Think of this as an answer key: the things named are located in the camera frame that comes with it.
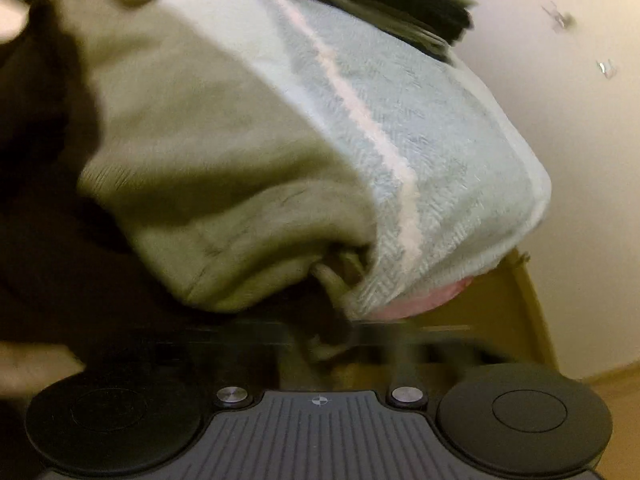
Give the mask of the olive and black sweater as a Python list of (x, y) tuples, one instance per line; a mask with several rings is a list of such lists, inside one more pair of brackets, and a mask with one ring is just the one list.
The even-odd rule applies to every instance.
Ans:
[(371, 265), (357, 170), (155, 0), (32, 0), (1, 46), (1, 336), (111, 346), (250, 311), (316, 361)]

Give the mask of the wall switch plate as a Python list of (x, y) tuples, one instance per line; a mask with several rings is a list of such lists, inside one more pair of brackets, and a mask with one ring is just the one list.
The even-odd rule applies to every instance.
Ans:
[(612, 79), (617, 74), (617, 67), (611, 60), (598, 61), (597, 66), (606, 79)]

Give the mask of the wall socket plate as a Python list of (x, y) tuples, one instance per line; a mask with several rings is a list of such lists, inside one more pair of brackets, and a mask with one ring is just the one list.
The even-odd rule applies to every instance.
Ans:
[(552, 21), (552, 29), (555, 32), (566, 32), (575, 27), (574, 16), (568, 12), (561, 12), (554, 2), (545, 4), (541, 9)]

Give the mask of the striped pastel bedspread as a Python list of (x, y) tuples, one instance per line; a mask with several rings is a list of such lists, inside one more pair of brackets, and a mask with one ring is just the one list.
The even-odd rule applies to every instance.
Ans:
[(540, 225), (547, 171), (461, 61), (317, 0), (165, 1), (283, 94), (370, 186), (378, 246), (350, 300), (355, 318), (444, 304)]

